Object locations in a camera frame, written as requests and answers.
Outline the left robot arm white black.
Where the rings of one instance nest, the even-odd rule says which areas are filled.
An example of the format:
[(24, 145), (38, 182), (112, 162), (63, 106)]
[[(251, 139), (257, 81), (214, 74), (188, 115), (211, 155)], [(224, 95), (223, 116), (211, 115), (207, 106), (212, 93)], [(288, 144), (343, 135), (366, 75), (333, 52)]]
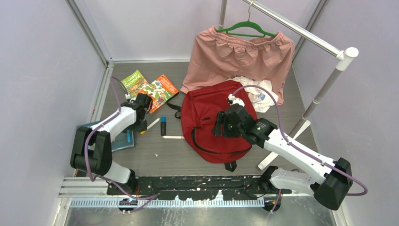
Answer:
[(72, 146), (70, 166), (116, 182), (125, 194), (134, 193), (137, 188), (135, 172), (112, 159), (112, 140), (120, 133), (146, 130), (146, 115), (151, 107), (152, 98), (140, 93), (135, 100), (123, 102), (119, 109), (105, 120), (91, 127), (78, 127)]

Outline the teal Humor book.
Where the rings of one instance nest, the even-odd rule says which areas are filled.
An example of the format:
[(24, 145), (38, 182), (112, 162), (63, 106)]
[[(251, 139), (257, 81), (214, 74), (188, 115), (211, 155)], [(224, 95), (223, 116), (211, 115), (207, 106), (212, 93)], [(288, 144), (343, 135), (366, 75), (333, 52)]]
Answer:
[[(100, 121), (95, 121), (95, 122), (91, 122), (91, 123), (82, 124), (82, 125), (79, 125), (76, 127), (74, 144), (72, 147), (72, 153), (74, 153), (74, 151), (77, 150), (78, 154), (83, 154), (83, 150), (80, 152), (80, 148), (75, 145), (75, 144), (79, 144), (78, 139), (81, 137), (81, 132), (78, 132), (78, 129), (80, 127), (90, 128), (90, 127), (98, 124), (99, 122)], [(115, 139), (113, 139), (111, 142), (112, 152), (126, 150), (131, 147), (135, 147), (135, 142), (134, 142), (134, 133), (130, 129), (125, 129), (124, 131), (119, 133), (115, 137)]]

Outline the red backpack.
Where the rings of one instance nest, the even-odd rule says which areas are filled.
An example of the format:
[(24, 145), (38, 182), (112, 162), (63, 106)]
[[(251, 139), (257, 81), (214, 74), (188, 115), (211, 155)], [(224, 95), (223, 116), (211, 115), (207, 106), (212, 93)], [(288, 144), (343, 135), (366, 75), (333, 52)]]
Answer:
[(236, 160), (245, 156), (252, 145), (241, 137), (213, 134), (218, 113), (229, 107), (230, 94), (243, 100), (247, 112), (256, 118), (254, 107), (242, 84), (233, 80), (189, 91), (181, 106), (170, 101), (166, 104), (176, 111), (175, 117), (181, 121), (183, 136), (194, 151), (204, 160), (223, 163), (226, 170), (233, 172), (237, 167)]

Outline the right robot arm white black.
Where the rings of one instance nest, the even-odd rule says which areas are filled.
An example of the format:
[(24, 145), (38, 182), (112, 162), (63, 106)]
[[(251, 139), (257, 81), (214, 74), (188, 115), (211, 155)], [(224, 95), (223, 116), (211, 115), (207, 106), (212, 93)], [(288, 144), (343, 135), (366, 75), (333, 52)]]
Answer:
[(302, 172), (270, 166), (263, 173), (261, 187), (266, 193), (288, 189), (312, 195), (321, 205), (338, 210), (353, 184), (351, 164), (344, 158), (333, 160), (293, 140), (265, 118), (255, 120), (247, 110), (233, 104), (219, 111), (213, 129), (216, 136), (241, 137), (285, 158)]

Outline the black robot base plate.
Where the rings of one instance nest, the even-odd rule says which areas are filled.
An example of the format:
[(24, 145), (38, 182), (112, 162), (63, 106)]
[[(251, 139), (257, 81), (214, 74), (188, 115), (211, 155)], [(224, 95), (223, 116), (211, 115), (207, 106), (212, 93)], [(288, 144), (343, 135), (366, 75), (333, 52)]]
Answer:
[(266, 182), (257, 175), (245, 176), (142, 176), (136, 179), (132, 195), (151, 196), (158, 200), (210, 201), (222, 196), (224, 201), (255, 200), (257, 197), (277, 195), (278, 190), (267, 188)]

